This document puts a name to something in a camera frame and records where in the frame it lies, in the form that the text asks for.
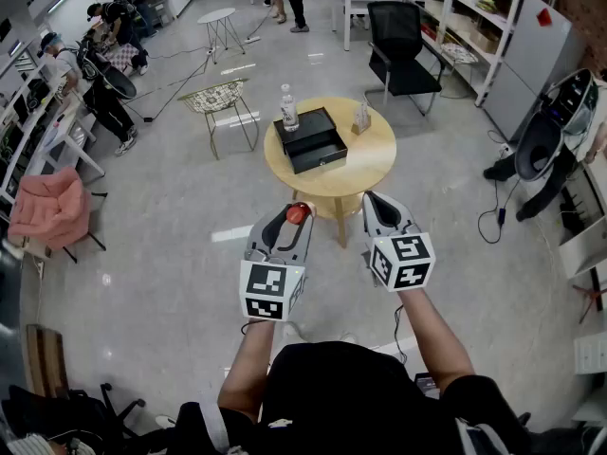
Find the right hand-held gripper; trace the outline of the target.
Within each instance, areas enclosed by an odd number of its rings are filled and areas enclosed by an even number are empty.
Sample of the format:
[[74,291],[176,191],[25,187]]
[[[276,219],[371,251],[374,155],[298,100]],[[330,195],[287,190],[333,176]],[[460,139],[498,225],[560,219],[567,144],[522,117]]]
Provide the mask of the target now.
[[431,236],[394,198],[366,191],[362,198],[368,250],[363,259],[374,285],[389,292],[424,288],[435,265]]

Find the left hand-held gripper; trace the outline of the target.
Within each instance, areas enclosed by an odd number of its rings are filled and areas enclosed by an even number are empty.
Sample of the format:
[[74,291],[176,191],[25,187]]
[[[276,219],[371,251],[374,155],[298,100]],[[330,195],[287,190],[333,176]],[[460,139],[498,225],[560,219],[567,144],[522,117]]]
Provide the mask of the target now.
[[274,208],[249,232],[239,281],[241,308],[248,319],[288,321],[304,291],[313,213],[300,221],[289,246],[279,246],[278,253],[271,254],[289,208],[289,203]]

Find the red-capped bottle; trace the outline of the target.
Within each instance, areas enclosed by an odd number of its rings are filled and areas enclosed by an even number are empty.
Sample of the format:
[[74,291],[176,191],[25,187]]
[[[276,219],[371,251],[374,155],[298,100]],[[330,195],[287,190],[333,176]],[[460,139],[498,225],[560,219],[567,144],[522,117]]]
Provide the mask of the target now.
[[286,220],[293,225],[302,225],[308,216],[316,214],[316,206],[310,202],[299,201],[289,206]]

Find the black drawer box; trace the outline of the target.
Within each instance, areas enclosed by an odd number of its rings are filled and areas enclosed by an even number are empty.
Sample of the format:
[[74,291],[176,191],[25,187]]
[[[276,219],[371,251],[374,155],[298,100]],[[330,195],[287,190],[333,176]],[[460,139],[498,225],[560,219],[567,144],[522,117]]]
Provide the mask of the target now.
[[273,122],[293,172],[303,173],[347,157],[347,146],[324,107],[298,115],[299,127],[289,132],[281,119]]

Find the person's left forearm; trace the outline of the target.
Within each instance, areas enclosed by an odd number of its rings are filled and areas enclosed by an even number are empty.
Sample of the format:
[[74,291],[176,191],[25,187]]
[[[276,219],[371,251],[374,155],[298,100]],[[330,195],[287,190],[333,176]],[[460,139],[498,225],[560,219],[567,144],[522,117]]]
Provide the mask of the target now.
[[249,324],[230,371],[218,394],[220,409],[244,414],[256,423],[263,403],[275,323]]

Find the wooden card stand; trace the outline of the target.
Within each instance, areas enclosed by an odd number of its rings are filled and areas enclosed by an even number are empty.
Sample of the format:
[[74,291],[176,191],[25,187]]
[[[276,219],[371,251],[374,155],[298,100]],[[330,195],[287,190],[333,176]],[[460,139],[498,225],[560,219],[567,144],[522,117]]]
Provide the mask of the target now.
[[360,103],[354,111],[354,120],[351,127],[353,134],[359,136],[371,126],[371,116],[369,114],[366,101]]

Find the clear plastic water bottle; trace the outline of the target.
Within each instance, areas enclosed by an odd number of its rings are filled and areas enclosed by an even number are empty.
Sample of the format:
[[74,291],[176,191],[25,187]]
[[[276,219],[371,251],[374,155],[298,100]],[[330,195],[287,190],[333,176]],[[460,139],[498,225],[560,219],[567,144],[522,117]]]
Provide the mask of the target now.
[[283,115],[283,125],[287,132],[295,132],[299,128],[299,115],[296,108],[296,101],[291,95],[291,88],[288,83],[281,85],[281,112]]

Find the person's black shirt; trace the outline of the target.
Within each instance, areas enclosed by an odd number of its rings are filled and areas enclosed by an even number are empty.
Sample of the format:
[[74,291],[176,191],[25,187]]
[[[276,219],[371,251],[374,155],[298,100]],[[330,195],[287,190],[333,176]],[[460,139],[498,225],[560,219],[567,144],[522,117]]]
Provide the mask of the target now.
[[291,344],[267,375],[261,417],[221,409],[229,444],[248,455],[530,455],[496,383],[467,375],[438,400],[395,358],[359,345]]

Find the black device with screen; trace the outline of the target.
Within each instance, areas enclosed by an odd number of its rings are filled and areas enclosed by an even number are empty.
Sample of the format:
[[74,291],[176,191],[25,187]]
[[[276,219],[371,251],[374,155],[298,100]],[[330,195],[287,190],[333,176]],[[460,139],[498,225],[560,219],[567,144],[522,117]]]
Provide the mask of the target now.
[[414,383],[426,397],[435,400],[440,398],[440,390],[429,373],[417,373],[414,377]]

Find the grey shell backpack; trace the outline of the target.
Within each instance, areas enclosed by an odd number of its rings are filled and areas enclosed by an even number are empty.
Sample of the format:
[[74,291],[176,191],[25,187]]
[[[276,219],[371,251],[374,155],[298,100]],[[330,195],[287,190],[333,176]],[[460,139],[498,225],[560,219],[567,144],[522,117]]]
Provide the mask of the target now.
[[121,99],[131,100],[137,94],[134,84],[121,71],[105,59],[89,39],[78,42],[77,63],[83,78],[89,82],[101,82]]
[[542,177],[572,140],[575,152],[587,138],[598,104],[593,73],[583,68],[540,94],[515,152],[515,171],[526,182]]

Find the black mesh office chair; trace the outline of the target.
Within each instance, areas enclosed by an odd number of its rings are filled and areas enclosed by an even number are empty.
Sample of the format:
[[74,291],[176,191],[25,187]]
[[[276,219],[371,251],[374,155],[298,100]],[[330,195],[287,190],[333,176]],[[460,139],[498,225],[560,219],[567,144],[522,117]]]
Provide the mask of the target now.
[[[424,41],[420,8],[411,2],[394,0],[371,2],[367,9],[372,33],[369,67],[380,79],[381,86],[365,90],[364,99],[369,101],[371,94],[379,93],[382,103],[386,104],[389,96],[415,100],[418,95],[428,95],[428,106],[418,108],[422,116],[427,116],[442,91],[441,74],[448,61]],[[417,60],[422,50],[434,56],[440,74],[434,76]]]

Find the red tripod stand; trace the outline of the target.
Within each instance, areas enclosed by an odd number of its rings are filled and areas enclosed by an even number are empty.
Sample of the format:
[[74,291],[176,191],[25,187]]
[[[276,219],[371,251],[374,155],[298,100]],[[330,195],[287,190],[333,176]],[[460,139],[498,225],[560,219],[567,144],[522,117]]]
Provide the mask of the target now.
[[577,285],[573,285],[573,289],[576,292],[580,293],[582,295],[583,299],[586,301],[584,310],[579,318],[579,325],[582,325],[582,323],[585,321],[588,314],[592,310],[597,310],[598,312],[602,311],[603,297],[605,295],[607,295],[607,288],[597,290],[597,289],[588,289],[588,288],[583,288],[583,287],[580,287]]

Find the white round side table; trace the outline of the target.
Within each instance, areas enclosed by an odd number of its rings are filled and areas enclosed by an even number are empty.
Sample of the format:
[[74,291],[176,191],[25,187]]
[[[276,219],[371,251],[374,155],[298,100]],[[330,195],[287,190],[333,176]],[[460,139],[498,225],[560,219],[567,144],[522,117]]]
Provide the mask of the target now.
[[245,54],[245,48],[231,22],[235,8],[223,8],[208,12],[198,18],[197,24],[206,31],[207,54],[217,64],[218,56],[224,51],[235,50]]

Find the checkered cloth table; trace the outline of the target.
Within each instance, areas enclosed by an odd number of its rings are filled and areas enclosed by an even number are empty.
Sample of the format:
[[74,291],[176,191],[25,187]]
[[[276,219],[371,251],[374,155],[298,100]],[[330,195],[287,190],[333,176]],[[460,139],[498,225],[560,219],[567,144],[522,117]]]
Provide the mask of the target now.
[[138,50],[132,45],[126,44],[110,49],[105,55],[105,58],[120,72],[125,75],[130,75],[136,70],[133,66],[133,59],[137,57],[137,55]]

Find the wooden board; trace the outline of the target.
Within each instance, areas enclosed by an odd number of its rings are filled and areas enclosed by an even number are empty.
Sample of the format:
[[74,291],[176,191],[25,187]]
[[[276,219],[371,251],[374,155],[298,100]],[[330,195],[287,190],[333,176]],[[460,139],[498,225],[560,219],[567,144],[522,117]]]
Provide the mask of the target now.
[[67,380],[63,336],[38,324],[26,328],[28,365],[33,392],[43,397],[66,398]]

